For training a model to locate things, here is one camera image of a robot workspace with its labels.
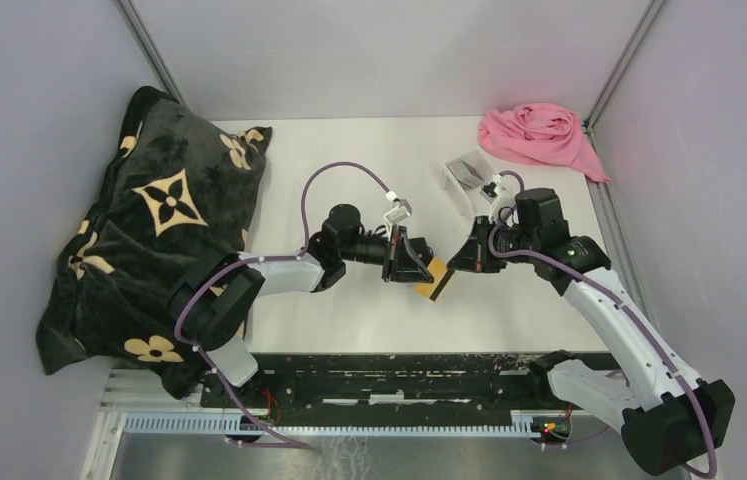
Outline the gold credit card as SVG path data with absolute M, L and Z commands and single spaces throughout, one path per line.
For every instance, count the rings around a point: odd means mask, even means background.
M 430 263 L 427 265 L 427 269 L 432 275 L 432 282 L 417 284 L 415 291 L 430 301 L 436 301 L 448 282 L 451 280 L 455 271 L 450 269 L 443 260 L 437 257 L 432 258 Z

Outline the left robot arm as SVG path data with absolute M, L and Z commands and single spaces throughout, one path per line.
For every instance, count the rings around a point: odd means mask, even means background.
M 367 231 L 355 206 L 339 204 L 301 253 L 207 251 L 172 287 L 167 308 L 176 337 L 205 355 L 210 371 L 225 378 L 229 398 L 248 407 L 261 399 L 264 382 L 239 330 L 257 299 L 325 291 L 344 277 L 348 262 L 380 267 L 384 282 L 430 284 L 433 258 L 425 238 L 410 237 L 405 226 L 387 221 Z

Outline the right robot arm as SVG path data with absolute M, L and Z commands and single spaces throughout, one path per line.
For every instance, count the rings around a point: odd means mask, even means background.
M 735 406 L 731 388 L 706 380 L 668 345 L 603 249 L 571 234 L 554 190 L 513 192 L 495 180 L 483 194 L 490 211 L 475 217 L 449 269 L 494 274 L 509 264 L 531 265 L 589 323 L 624 376 L 614 380 L 558 350 L 531 363 L 529 400 L 540 408 L 564 401 L 585 410 L 617 432 L 650 475 L 682 467 L 716 478 L 717 450 Z

